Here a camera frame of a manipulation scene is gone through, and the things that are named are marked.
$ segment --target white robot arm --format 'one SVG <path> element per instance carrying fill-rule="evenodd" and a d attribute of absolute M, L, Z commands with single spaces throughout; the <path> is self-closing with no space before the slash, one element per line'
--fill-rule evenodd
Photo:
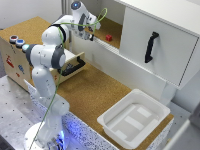
<path fill-rule="evenodd" d="M 61 16 L 44 31 L 42 34 L 43 45 L 32 44 L 27 49 L 23 49 L 28 62 L 34 67 L 32 70 L 32 78 L 37 89 L 35 96 L 46 107 L 49 107 L 56 92 L 54 79 L 49 69 L 60 69 L 64 65 L 66 55 L 62 43 L 69 38 L 69 30 L 73 31 L 76 36 L 82 39 L 90 40 L 90 34 L 84 30 L 84 25 L 94 24 L 97 21 L 96 16 L 92 15 L 80 1 L 73 2 L 71 9 L 72 16 Z M 88 27 L 90 30 L 93 30 L 95 25 Z M 37 135 L 37 142 L 35 142 L 41 150 L 51 149 L 48 147 L 48 143 L 52 139 L 56 139 L 62 131 L 61 117 L 68 111 L 69 103 L 62 97 L 55 97 L 45 118 L 44 125 Z"/>

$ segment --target drawer handle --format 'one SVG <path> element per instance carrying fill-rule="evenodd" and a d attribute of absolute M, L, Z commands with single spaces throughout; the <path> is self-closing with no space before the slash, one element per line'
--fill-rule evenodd
<path fill-rule="evenodd" d="M 153 57 L 151 56 L 151 51 L 153 48 L 154 39 L 156 39 L 157 37 L 159 37 L 159 34 L 156 32 L 153 32 L 152 36 L 149 39 L 147 51 L 146 51 L 146 55 L 145 55 L 145 63 L 148 63 L 153 59 Z"/>
<path fill-rule="evenodd" d="M 77 61 L 79 62 L 78 65 L 74 66 L 73 68 L 63 70 L 61 75 L 66 77 L 66 76 L 70 75 L 71 73 L 75 72 L 76 70 L 85 66 L 85 62 L 80 58 L 80 56 L 77 57 Z"/>

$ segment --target green cable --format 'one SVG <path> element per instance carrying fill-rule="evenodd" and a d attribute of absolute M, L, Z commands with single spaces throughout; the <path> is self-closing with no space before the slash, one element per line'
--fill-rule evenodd
<path fill-rule="evenodd" d="M 103 15 L 103 17 L 99 20 L 99 18 L 100 18 L 100 16 L 101 16 L 102 12 L 103 12 L 104 10 L 105 10 L 106 12 L 105 12 L 105 14 Z M 100 21 L 102 21 L 102 20 L 105 18 L 106 15 L 107 15 L 107 8 L 104 8 L 104 9 L 101 11 L 101 13 L 99 14 L 99 16 L 98 16 L 98 19 L 97 19 L 98 21 L 96 21 L 96 22 L 93 23 L 93 24 L 87 24 L 87 25 L 73 24 L 73 23 L 61 23 L 61 24 L 72 24 L 72 25 L 78 25 L 78 26 L 91 26 L 91 25 L 95 25 L 94 31 L 93 31 L 93 34 L 94 34 L 94 33 L 95 33 L 95 30 L 96 30 L 96 25 L 97 25 L 97 23 L 99 23 Z M 58 30 L 59 30 L 59 33 L 60 33 L 60 38 L 61 38 L 61 40 L 62 40 L 62 46 L 63 46 L 63 48 L 64 48 L 62 33 L 61 33 L 61 31 L 60 31 L 60 28 L 58 28 Z M 29 150 L 31 150 L 31 148 L 32 148 L 32 146 L 33 146 L 33 143 L 34 143 L 34 141 L 35 141 L 35 139 L 36 139 L 36 137 L 37 137 L 37 135 L 38 135 L 38 133 L 39 133 L 39 130 L 40 130 L 41 126 L 42 126 L 42 123 L 44 122 L 44 120 L 45 120 L 45 118 L 46 118 L 46 116 L 47 116 L 47 113 L 49 112 L 49 109 L 50 109 L 50 107 L 51 107 L 51 105 L 52 105 L 52 103 L 53 103 L 53 101 L 54 101 L 54 99 L 55 99 L 55 96 L 56 96 L 58 87 L 59 87 L 59 85 L 60 85 L 61 74 L 62 74 L 62 69 L 61 69 L 61 73 L 60 73 L 60 75 L 59 75 L 58 84 L 57 84 L 57 86 L 56 86 L 56 91 L 55 91 L 55 93 L 54 93 L 54 95 L 53 95 L 53 98 L 52 98 L 52 100 L 51 100 L 51 103 L 49 104 L 49 107 L 48 107 L 48 109 L 47 109 L 47 111 L 46 111 L 46 113 L 45 113 L 45 115 L 44 115 L 44 117 L 43 117 L 43 119 L 42 119 L 42 122 L 40 123 L 40 126 L 39 126 L 39 128 L 38 128 L 38 130 L 37 130 L 37 133 L 36 133 L 36 135 L 35 135 L 35 137 L 34 137 L 32 143 L 31 143 L 31 146 L 30 146 L 30 149 L 29 149 Z"/>

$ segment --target white plastic bin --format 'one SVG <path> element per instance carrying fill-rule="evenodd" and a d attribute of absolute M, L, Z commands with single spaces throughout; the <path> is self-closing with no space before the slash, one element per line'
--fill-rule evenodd
<path fill-rule="evenodd" d="M 135 89 L 97 121 L 105 133 L 126 149 L 137 148 L 170 113 L 170 109 Z"/>

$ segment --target white cabinet door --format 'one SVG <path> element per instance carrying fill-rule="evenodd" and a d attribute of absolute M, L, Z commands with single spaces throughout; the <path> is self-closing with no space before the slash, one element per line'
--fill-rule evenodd
<path fill-rule="evenodd" d="M 147 45 L 153 32 L 158 33 L 159 37 L 155 38 L 152 47 L 153 59 L 145 63 Z M 178 86 L 197 39 L 196 36 L 127 7 L 120 54 Z"/>

